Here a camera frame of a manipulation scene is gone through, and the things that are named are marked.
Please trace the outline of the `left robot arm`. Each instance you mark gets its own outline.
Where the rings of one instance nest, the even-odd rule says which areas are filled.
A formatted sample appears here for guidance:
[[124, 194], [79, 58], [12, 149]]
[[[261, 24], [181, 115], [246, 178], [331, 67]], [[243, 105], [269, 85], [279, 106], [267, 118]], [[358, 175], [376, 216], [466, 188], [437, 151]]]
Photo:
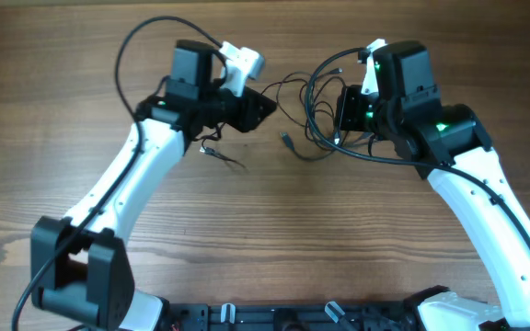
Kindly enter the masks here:
[[167, 172], [206, 128], [255, 130], [276, 108], [248, 87], [264, 58], [229, 42], [179, 40], [172, 72], [140, 102], [126, 143], [97, 184], [30, 236], [32, 304], [90, 330], [178, 330], [163, 298], [138, 291], [126, 253], [133, 227]]

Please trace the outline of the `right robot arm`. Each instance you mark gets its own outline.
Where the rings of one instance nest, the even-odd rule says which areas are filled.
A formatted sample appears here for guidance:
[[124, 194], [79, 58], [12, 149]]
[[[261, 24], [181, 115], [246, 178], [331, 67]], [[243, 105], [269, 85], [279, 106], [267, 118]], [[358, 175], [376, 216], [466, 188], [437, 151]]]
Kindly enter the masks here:
[[380, 39], [357, 55], [366, 73], [342, 90], [338, 126], [394, 144], [397, 162], [413, 165], [460, 221], [500, 301], [491, 306], [436, 286], [407, 299], [406, 328], [530, 330], [530, 220], [478, 116], [442, 104], [421, 43]]

